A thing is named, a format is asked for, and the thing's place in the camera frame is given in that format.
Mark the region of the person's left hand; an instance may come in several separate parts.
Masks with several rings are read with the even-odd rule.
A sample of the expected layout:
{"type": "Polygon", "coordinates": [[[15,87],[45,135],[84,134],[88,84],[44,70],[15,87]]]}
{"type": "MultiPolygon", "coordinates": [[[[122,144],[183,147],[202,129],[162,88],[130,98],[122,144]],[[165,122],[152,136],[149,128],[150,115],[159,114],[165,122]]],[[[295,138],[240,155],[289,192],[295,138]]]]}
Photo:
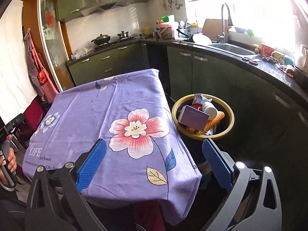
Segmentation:
{"type": "Polygon", "coordinates": [[[10,147],[11,140],[12,135],[8,135],[6,141],[1,143],[1,185],[9,191],[13,190],[17,182],[17,162],[14,149],[10,147]]]}

